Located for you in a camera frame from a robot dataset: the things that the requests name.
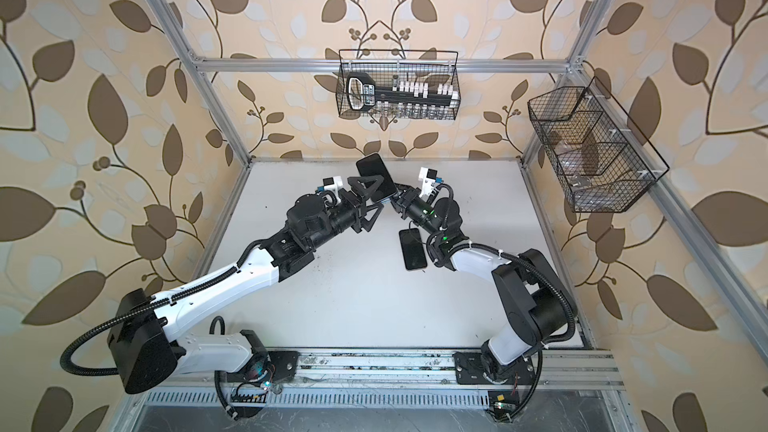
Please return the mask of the black phone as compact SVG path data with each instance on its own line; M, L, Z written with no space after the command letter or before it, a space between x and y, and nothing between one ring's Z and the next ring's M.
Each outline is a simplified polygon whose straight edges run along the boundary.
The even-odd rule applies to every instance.
M382 202L398 193L382 157L379 153L372 153L356 162L356 168L360 177L368 178L364 182L367 188L373 188L370 200Z

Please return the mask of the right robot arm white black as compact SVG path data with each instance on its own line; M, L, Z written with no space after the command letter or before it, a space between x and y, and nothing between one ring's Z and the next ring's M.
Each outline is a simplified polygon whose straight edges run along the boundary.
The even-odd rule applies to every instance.
M480 347L483 379L503 384L533 355L577 332L572 294L542 252L521 254L472 241L461 230L460 207L450 186L441 183L426 200L403 184L391 198L394 210L418 230L412 234L425 257L438 268L490 281L504 311L504 325Z

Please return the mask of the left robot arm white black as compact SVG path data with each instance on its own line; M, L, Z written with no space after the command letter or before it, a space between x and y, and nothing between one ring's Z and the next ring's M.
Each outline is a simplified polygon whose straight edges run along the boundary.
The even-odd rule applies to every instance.
M381 175L348 182L337 191L320 188L300 196L284 227L249 243L231 265L153 296L142 289L127 294L114 318L64 349L61 368L75 376L117 375L126 393L138 394L174 375L254 366L265 353L253 332L197 339L191 329L246 295L292 277L320 246L346 230L370 231L383 209L379 191L397 188Z

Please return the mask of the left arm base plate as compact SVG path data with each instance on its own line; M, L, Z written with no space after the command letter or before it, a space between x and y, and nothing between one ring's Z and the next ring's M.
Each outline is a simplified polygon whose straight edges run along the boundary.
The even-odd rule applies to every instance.
M224 382L228 384L240 384L255 382L280 383L292 379L299 366L300 353L295 350L272 350L266 352L258 359L252 359L241 370L233 373L224 373Z

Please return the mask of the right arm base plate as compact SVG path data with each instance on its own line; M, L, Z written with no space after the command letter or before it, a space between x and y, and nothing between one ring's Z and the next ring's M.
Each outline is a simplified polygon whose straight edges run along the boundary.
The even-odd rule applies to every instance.
M501 364L488 351L456 352L453 355L456 381L459 385L532 385L535 368L530 361L518 358Z

